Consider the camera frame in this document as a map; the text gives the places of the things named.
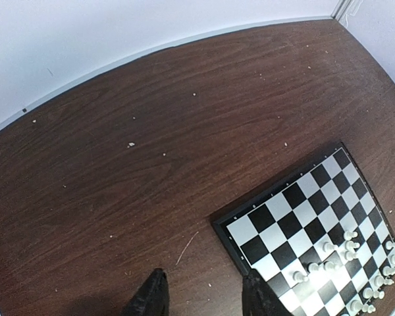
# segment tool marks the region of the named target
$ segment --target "dark wood floor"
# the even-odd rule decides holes
[[[337,140],[395,230],[395,85],[333,20],[167,49],[60,95],[0,132],[1,312],[118,315],[162,267],[174,316],[241,315],[211,215]],[[395,285],[377,315],[394,307]]]

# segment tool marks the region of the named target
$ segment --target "chessboard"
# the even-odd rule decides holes
[[[368,291],[382,299],[382,288],[392,286],[383,285],[392,283],[383,269],[395,268],[395,237],[341,143],[213,226],[240,272],[257,269],[295,316],[361,315],[375,303]],[[352,251],[346,232],[356,235]],[[312,263],[320,269],[309,272]]]

